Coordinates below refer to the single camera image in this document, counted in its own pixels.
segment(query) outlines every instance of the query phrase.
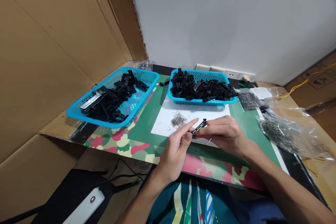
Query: pile of small springs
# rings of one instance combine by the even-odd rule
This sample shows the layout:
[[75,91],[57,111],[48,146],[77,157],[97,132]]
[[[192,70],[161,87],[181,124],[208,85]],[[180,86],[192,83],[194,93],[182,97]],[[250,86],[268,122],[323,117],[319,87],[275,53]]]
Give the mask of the pile of small springs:
[[262,102],[259,98],[252,92],[238,92],[238,98],[241,106],[245,111],[252,110],[262,106]]

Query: white label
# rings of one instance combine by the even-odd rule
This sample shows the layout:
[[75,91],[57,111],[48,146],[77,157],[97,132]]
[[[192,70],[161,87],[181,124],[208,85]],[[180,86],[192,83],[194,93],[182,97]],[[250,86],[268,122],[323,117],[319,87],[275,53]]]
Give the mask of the white label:
[[256,87],[250,89],[260,100],[272,97],[272,94],[265,87]]

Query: yellow cable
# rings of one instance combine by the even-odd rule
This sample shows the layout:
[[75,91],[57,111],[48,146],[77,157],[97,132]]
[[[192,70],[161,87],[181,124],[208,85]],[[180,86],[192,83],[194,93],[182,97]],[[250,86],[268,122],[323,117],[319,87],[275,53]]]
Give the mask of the yellow cable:
[[298,87],[301,87],[303,84],[307,83],[307,82],[309,81],[309,79],[312,78],[314,75],[319,74],[319,73],[321,73],[321,72],[323,72],[323,71],[325,71],[325,70],[327,70],[327,69],[329,69],[329,68],[332,68],[332,67],[334,67],[334,66],[336,66],[336,63],[331,64],[331,65],[329,65],[329,66],[323,68],[321,71],[312,73],[312,74],[311,74],[311,75],[310,75],[304,82],[302,82],[302,83],[299,84],[299,85],[296,85],[296,86],[292,87],[291,90],[290,90],[287,94],[284,94],[284,95],[279,96],[279,97],[276,97],[276,98],[285,98],[285,97],[287,97],[287,96],[290,96],[291,93],[292,93],[295,89],[297,89]]

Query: metal pin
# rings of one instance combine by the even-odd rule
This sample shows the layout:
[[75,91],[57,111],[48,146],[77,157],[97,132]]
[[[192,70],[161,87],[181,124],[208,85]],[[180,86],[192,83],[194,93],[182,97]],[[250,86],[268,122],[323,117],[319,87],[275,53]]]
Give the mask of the metal pin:
[[213,138],[213,136],[209,139],[209,141],[207,142],[207,145],[210,143],[211,139]]

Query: cardboard wall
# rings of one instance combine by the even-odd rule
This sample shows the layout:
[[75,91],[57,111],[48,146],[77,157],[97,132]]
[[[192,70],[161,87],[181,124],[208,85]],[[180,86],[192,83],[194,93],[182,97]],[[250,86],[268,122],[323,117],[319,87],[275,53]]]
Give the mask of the cardboard wall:
[[0,163],[93,81],[14,0],[0,0]]
[[109,0],[114,17],[128,45],[133,58],[147,57],[133,0]]
[[1,0],[0,77],[9,95],[0,98],[0,137],[6,139],[0,163],[95,83],[133,59],[111,8],[103,13],[101,3]]
[[0,222],[46,203],[85,149],[35,135],[1,163]]
[[[289,83],[286,86],[286,90],[289,91],[292,87],[305,81],[312,73],[321,71],[323,68],[334,63],[336,63],[336,52]],[[306,84],[297,88],[291,94],[291,97],[303,108],[314,106],[336,97],[336,66],[311,77]],[[336,108],[330,106],[325,108],[323,112],[313,115],[313,117],[329,136],[336,141]]]
[[96,0],[14,0],[94,82],[125,56]]
[[83,153],[35,134],[133,59],[101,1],[0,0],[0,221],[45,203]]

